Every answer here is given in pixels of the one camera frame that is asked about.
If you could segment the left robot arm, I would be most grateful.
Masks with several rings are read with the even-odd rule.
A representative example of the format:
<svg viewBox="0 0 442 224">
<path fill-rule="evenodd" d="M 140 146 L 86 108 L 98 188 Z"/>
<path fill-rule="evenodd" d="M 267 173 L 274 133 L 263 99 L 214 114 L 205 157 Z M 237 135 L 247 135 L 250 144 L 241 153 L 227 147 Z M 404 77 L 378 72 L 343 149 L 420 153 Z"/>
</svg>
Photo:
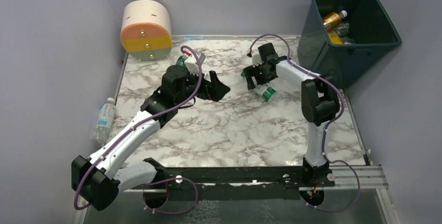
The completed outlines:
<svg viewBox="0 0 442 224">
<path fill-rule="evenodd" d="M 161 164 L 146 159 L 122 168 L 123 163 L 188 101 L 199 98 L 218 102 L 230 92 L 230 87 L 219 80 L 215 71 L 210 71 L 209 77 L 205 80 L 203 76 L 192 75 L 183 66 L 169 66 L 161 85 L 121 132 L 89 157 L 79 155 L 72 161 L 74 208 L 82 210 L 91 205 L 96 210 L 104 210 L 120 192 L 152 183 L 162 169 Z"/>
</svg>

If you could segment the tall clear bottle blue label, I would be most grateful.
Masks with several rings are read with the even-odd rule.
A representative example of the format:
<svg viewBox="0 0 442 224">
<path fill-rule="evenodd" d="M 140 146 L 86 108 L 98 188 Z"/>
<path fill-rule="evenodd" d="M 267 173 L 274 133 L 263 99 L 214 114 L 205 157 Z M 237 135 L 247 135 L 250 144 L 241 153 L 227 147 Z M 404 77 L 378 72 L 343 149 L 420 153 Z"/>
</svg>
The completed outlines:
<svg viewBox="0 0 442 224">
<path fill-rule="evenodd" d="M 92 142 L 98 147 L 104 146 L 109 139 L 115 112 L 115 99 L 109 97 L 99 111 L 92 137 Z"/>
</svg>

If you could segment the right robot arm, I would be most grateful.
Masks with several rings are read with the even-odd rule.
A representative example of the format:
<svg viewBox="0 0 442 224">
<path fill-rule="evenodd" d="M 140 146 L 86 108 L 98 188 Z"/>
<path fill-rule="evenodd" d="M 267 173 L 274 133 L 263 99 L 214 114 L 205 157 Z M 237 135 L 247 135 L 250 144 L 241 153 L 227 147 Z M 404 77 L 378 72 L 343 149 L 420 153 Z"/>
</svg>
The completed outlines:
<svg viewBox="0 0 442 224">
<path fill-rule="evenodd" d="M 282 78 L 301 90 L 301 111 L 309 123 L 308 147 L 302 162 L 301 179 L 318 181 L 328 174 L 329 161 L 325 158 L 325 127 L 340 112 L 337 92 L 324 77 L 306 70 L 286 56 L 278 56 L 273 44 L 258 47 L 258 54 L 248 54 L 252 65 L 242 71 L 248 90 L 255 91 L 267 102 L 276 99 L 277 92 L 269 82 Z"/>
</svg>

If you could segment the yellow bottle green label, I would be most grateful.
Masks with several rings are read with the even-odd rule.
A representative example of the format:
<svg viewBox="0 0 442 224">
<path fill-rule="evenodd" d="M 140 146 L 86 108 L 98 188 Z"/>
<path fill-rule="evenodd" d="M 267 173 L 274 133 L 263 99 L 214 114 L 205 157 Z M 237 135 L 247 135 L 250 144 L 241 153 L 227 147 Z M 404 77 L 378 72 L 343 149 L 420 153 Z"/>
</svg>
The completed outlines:
<svg viewBox="0 0 442 224">
<path fill-rule="evenodd" d="M 333 44 L 336 44 L 336 45 L 344 44 L 342 38 L 337 33 L 335 33 L 335 32 L 328 32 L 328 36 L 329 36 L 330 41 Z"/>
</svg>

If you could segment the clear bottle green label back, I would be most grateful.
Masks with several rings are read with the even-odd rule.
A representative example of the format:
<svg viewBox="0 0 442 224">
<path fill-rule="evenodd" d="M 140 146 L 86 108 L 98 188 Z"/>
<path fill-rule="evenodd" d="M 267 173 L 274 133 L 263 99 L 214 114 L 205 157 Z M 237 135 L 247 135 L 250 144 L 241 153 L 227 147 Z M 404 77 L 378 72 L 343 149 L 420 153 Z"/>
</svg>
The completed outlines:
<svg viewBox="0 0 442 224">
<path fill-rule="evenodd" d="M 186 67 L 186 60 L 188 59 L 188 56 L 186 55 L 181 55 L 177 61 L 176 61 L 176 65 L 182 66 L 182 67 Z"/>
</svg>

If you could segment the dark green plastic bin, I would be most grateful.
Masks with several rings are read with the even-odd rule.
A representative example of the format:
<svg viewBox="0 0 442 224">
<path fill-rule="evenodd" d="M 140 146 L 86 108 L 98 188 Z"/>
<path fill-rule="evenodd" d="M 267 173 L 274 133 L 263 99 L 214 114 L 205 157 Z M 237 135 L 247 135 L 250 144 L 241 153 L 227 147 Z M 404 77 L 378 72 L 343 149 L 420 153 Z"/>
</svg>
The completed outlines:
<svg viewBox="0 0 442 224">
<path fill-rule="evenodd" d="M 347 12 L 349 23 L 345 38 L 335 44 L 323 26 L 330 13 Z M 309 12 L 297 47 L 303 68 L 331 75 L 340 89 L 348 88 L 402 40 L 380 0 L 311 0 Z"/>
</svg>

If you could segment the amber tea bottle red label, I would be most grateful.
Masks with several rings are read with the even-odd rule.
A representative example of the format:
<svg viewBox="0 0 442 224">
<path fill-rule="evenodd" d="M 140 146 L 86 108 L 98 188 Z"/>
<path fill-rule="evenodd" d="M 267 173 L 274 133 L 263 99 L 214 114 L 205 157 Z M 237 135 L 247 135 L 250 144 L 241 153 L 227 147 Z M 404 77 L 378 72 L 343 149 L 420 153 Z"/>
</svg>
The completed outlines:
<svg viewBox="0 0 442 224">
<path fill-rule="evenodd" d="M 342 23 L 342 20 L 347 17 L 348 13 L 346 10 L 342 10 L 338 13 L 333 12 L 329 15 L 325 16 L 323 21 L 323 26 L 326 29 L 327 32 L 331 31 L 335 27 L 337 27 L 339 24 Z"/>
</svg>

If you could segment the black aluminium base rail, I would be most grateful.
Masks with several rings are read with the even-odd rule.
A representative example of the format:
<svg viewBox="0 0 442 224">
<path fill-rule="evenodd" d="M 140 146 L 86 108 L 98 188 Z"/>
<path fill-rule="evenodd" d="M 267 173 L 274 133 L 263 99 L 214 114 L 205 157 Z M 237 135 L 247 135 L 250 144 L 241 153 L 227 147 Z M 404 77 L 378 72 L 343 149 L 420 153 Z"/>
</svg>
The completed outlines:
<svg viewBox="0 0 442 224">
<path fill-rule="evenodd" d="M 202 200 L 296 200 L 304 191 L 387 187 L 380 166 L 332 166 L 309 174 L 299 166 L 165 168 L 150 161 L 119 169 L 114 176 L 103 169 L 72 170 L 72 188 L 95 208 L 105 208 L 119 193 L 139 188 L 171 201 L 187 201 L 194 189 Z"/>
</svg>

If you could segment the clear bottle green cap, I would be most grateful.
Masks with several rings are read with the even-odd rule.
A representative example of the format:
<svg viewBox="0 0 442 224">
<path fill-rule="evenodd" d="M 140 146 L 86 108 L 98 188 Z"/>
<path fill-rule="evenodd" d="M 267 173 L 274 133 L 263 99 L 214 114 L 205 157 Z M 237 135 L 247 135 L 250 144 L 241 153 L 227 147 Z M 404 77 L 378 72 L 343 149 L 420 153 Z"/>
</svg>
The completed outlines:
<svg viewBox="0 0 442 224">
<path fill-rule="evenodd" d="M 250 77 L 250 80 L 254 84 L 254 88 L 253 89 L 249 88 L 249 85 L 247 85 L 247 87 L 248 87 L 249 91 L 254 91 L 264 101 L 266 101 L 268 103 L 272 103 L 273 101 L 277 100 L 278 93 L 268 83 L 259 84 L 258 80 L 265 80 L 265 78 L 266 78 L 266 74 L 259 71 L 255 75 Z"/>
</svg>

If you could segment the round pastel drawer cabinet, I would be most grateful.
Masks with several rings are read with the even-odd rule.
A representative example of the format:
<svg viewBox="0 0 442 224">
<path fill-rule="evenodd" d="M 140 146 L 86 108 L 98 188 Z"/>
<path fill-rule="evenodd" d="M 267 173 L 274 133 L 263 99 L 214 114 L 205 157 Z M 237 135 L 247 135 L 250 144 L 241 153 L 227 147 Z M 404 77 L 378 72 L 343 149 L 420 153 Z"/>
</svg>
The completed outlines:
<svg viewBox="0 0 442 224">
<path fill-rule="evenodd" d="M 139 61 L 165 58 L 173 45 L 168 10 L 153 0 L 129 3 L 124 8 L 120 41 L 125 51 Z"/>
</svg>

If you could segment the clear bottle purple-blue label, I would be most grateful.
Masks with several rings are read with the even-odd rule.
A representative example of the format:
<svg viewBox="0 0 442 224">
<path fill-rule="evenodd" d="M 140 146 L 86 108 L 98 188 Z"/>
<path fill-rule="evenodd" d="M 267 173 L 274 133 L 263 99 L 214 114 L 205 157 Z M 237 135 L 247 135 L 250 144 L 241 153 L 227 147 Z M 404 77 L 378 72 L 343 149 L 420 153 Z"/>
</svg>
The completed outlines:
<svg viewBox="0 0 442 224">
<path fill-rule="evenodd" d="M 344 44 L 356 44 L 356 41 L 350 35 L 350 23 L 342 22 L 333 29 L 343 40 Z"/>
</svg>

